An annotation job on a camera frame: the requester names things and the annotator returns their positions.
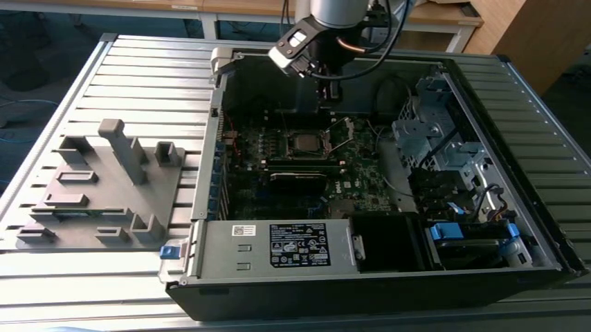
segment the gray post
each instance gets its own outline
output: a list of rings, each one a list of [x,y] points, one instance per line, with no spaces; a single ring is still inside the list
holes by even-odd
[[[145,180],[145,172],[140,160],[137,160],[137,155],[129,146],[129,140],[122,134],[124,126],[125,124],[120,119],[102,119],[98,126],[98,136],[109,141],[112,152],[128,173],[130,182],[140,185]]]

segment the black cable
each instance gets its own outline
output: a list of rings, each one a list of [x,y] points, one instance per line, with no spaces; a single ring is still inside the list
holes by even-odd
[[[311,73],[311,76],[319,80],[328,80],[328,81],[344,81],[344,80],[352,80],[353,78],[361,77],[363,75],[367,75],[368,73],[371,73],[372,71],[376,70],[376,68],[379,66],[381,66],[381,63],[385,61],[385,57],[388,56],[392,48],[395,47],[396,41],[400,38],[400,33],[403,30],[403,25],[404,22],[407,21],[407,14],[408,14],[408,10],[409,10],[409,0],[404,1],[404,11],[403,11],[403,17],[400,19],[400,23],[397,24],[396,27],[396,32],[393,37],[389,40],[389,44],[388,47],[385,47],[385,51],[381,54],[381,56],[379,57],[376,63],[367,69],[364,69],[363,71],[355,73],[355,74],[349,74],[349,75],[341,75],[341,76],[325,76],[325,75],[320,75],[316,73]]]
[[[455,134],[457,133],[457,128],[453,128],[452,131],[445,135],[445,137],[440,140],[440,142],[436,144],[435,148],[427,153],[424,158],[421,159],[417,168],[421,168],[423,164],[429,160],[432,156],[443,149],[443,147],[449,143],[449,140],[453,138]]]
[[[385,35],[384,40],[377,44],[377,46],[365,48],[363,54],[371,54],[371,53],[375,53],[379,50],[381,50],[381,48],[384,47],[384,45],[388,43],[388,40],[389,40],[391,26],[392,26],[392,19],[391,19],[392,12],[391,12],[391,7],[389,7],[389,0],[384,0],[384,1],[385,1],[385,12],[388,13],[388,33]]]
[[[484,197],[487,196],[487,193],[495,188],[500,187],[496,183],[491,183],[487,185],[484,190],[481,191],[479,198],[476,199],[476,204],[473,205],[473,216],[471,216],[472,221],[476,221],[479,219],[479,211],[481,208],[481,204],[484,202]]]
[[[287,6],[287,0],[284,0],[284,6],[280,9],[279,38],[284,36],[285,6]]]
[[[285,19],[287,19],[287,25],[291,25],[289,22],[289,0],[285,0]]]
[[[396,82],[401,82],[404,84],[404,87],[407,88],[407,93],[408,95],[412,95],[411,93],[411,89],[409,89],[409,85],[407,83],[407,81],[397,76],[395,73],[389,73],[387,76],[384,76],[377,83],[373,85],[373,89],[371,91],[371,108],[369,108],[369,114],[376,116],[377,115],[377,97],[379,97],[379,92],[381,91],[381,87],[384,85],[385,82],[392,82],[393,84],[396,84]]]

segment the floor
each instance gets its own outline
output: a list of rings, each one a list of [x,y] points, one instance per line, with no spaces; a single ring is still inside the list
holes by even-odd
[[[150,35],[158,37],[202,37],[200,22],[180,19],[141,17],[81,16],[81,26],[74,26],[66,14],[45,14],[42,25],[52,40],[37,50],[37,58],[49,71],[49,82],[32,91],[16,92],[0,83],[0,105],[4,99],[42,99],[58,102],[97,43],[102,33]],[[272,42],[279,36],[276,24],[244,24],[224,22],[220,35],[224,39]],[[580,146],[591,154],[591,74],[583,68],[563,76],[544,95],[553,110]],[[12,104],[0,106],[0,193],[8,185],[20,163],[32,147],[52,115],[49,104]]]

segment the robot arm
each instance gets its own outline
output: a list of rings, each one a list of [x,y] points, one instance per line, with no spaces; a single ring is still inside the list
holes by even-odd
[[[404,9],[400,24],[392,38],[372,48],[356,46],[365,28],[391,30],[391,7],[377,0],[368,8],[367,0],[311,0],[311,15],[301,19],[279,39],[268,56],[285,74],[311,76],[319,80],[320,107],[329,107],[341,100],[340,81],[369,73],[385,59],[396,42],[401,25],[415,0],[403,0]],[[389,39],[380,60],[360,73],[343,76],[343,66],[357,54],[381,49]]]

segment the wooden desk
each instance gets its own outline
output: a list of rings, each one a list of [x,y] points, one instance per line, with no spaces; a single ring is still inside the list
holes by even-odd
[[[275,23],[280,21],[281,0],[12,0],[0,1],[0,9],[36,12],[64,12],[88,15],[165,17],[198,19],[205,39],[217,39],[218,21]],[[289,16],[296,2],[289,3]],[[412,48],[440,40],[448,52],[461,52],[473,30],[483,24],[479,17],[467,17],[456,4],[425,3],[413,8],[401,44]]]
[[[200,9],[204,31],[216,32],[217,21],[277,23],[281,5],[281,0],[204,0]],[[295,2],[291,1],[289,5],[289,16],[293,16]],[[465,16],[457,4],[425,3],[412,9],[403,28],[405,33],[400,40],[400,48],[421,49],[428,44],[443,42],[443,45],[433,49],[461,52],[475,28],[483,23],[480,17]],[[217,35],[205,35],[206,39],[216,37]]]

